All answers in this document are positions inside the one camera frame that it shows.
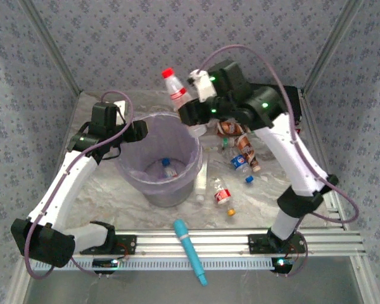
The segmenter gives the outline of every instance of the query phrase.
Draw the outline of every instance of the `patterned wallpaper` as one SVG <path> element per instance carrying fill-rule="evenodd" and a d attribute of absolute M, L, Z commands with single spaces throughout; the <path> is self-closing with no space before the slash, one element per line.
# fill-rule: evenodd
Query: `patterned wallpaper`
<path fill-rule="evenodd" d="M 75 98 L 16 1 L 0 1 L 0 303 L 20 253 L 10 233 L 47 189 Z"/>
<path fill-rule="evenodd" d="M 380 283 L 380 0 L 365 1 L 309 100 Z"/>
<path fill-rule="evenodd" d="M 247 44 L 276 66 L 285 84 L 301 87 L 345 0 L 40 0 L 34 1 L 85 91 L 164 88 L 160 72 L 182 79 L 212 51 Z M 225 54 L 241 59 L 239 51 Z M 266 69 L 242 55 L 251 80 Z"/>

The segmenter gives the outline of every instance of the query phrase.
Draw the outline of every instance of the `glass panel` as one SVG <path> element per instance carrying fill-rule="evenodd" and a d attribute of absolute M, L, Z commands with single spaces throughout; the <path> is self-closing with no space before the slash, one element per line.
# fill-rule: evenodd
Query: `glass panel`
<path fill-rule="evenodd" d="M 191 271 L 116 272 L 100 280 L 79 271 L 54 271 L 45 280 L 31 280 L 24 304 L 363 303 L 348 257 L 310 257 L 290 278 L 257 270 L 206 276 L 204 288 Z"/>

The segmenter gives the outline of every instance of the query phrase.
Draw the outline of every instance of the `white plastic casing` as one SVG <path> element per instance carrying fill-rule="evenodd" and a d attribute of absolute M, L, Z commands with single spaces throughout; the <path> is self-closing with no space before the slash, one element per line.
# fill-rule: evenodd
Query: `white plastic casing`
<path fill-rule="evenodd" d="M 271 129 L 266 127 L 254 132 L 265 142 L 281 164 L 291 181 L 293 191 L 300 196 L 312 196 L 315 191 L 320 191 L 324 184 L 314 177 L 298 154 L 289 131 L 288 113 L 280 114 L 273 124 Z M 327 173 L 318 166 L 298 135 L 297 142 L 311 166 L 322 178 L 327 179 Z"/>
<path fill-rule="evenodd" d="M 87 224 L 83 227 L 63 231 L 63 234 L 67 236 L 74 236 L 75 251 L 73 254 L 103 245 L 106 241 L 107 233 L 107 228 L 98 224 Z"/>
<path fill-rule="evenodd" d="M 114 105 L 116 105 L 116 106 L 118 106 L 120 108 L 121 115 L 125 119 L 125 101 L 124 100 L 116 101 L 116 102 L 114 102 Z M 116 124 L 117 125 L 122 125 L 123 123 L 124 122 L 122 121 L 122 118 L 121 118 L 120 114 L 117 113 Z"/>
<path fill-rule="evenodd" d="M 199 74 L 197 74 L 197 71 L 198 70 L 192 71 L 190 73 L 190 78 L 194 80 L 193 84 L 197 89 L 200 103 L 203 103 L 207 98 L 216 96 L 217 92 L 214 89 L 214 85 L 211 82 L 207 71 L 200 71 Z"/>
<path fill-rule="evenodd" d="M 281 240 L 287 239 L 294 231 L 299 218 L 290 217 L 279 210 L 277 217 L 270 230 Z"/>
<path fill-rule="evenodd" d="M 41 213 L 42 207 L 48 201 L 50 195 L 52 194 L 55 186 L 60 180 L 61 176 L 64 174 L 67 166 L 79 155 L 80 152 L 72 151 L 65 155 L 65 160 L 63 161 L 60 171 L 56 175 L 54 181 L 49 187 L 47 193 L 44 195 L 43 199 L 38 203 L 36 208 L 30 212 L 28 215 L 33 222 Z M 39 221 L 39 225 L 45 226 L 47 223 L 52 224 L 52 229 L 57 231 L 62 231 L 65 226 L 65 221 L 69 214 L 72 203 L 80 192 L 84 182 L 87 178 L 94 172 L 97 168 L 97 163 L 93 157 L 83 156 L 77 161 L 70 171 L 70 174 L 63 181 L 58 192 L 55 194 L 51 205 L 46 210 L 46 214 Z"/>

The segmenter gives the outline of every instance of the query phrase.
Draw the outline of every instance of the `brown bottle label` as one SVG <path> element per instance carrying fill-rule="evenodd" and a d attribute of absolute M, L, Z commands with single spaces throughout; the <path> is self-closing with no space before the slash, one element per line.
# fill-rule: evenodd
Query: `brown bottle label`
<path fill-rule="evenodd" d="M 219 122 L 218 132 L 219 136 L 240 136 L 245 133 L 241 125 L 234 122 Z"/>
<path fill-rule="evenodd" d="M 248 161 L 249 165 L 252 168 L 252 171 L 258 172 L 260 170 L 259 162 L 255 156 L 255 150 L 249 142 L 249 139 L 246 135 L 241 135 L 235 140 L 235 145 L 238 150 L 242 153 L 243 157 Z"/>

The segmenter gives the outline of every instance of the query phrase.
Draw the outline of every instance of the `cyan cylindrical object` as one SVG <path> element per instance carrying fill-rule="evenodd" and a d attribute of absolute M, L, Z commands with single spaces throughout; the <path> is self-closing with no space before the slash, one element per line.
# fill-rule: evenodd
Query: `cyan cylindrical object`
<path fill-rule="evenodd" d="M 198 277 L 201 285 L 207 286 L 208 283 L 205 277 L 204 268 L 198 258 L 196 250 L 194 250 L 194 246 L 189 237 L 189 231 L 184 221 L 180 219 L 175 220 L 173 227 L 175 229 L 177 237 L 182 242 L 184 251 L 186 252 L 187 258 L 190 261 L 191 267 L 193 268 L 196 277 Z"/>

